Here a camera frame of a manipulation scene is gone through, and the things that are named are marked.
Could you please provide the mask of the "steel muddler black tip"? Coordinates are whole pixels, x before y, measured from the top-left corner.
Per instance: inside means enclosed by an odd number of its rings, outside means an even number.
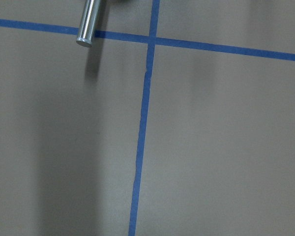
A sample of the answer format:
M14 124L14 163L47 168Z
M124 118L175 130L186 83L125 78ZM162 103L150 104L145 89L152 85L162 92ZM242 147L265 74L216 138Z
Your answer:
M100 0L87 0L78 29L76 42L83 47L91 47L96 21L100 9Z

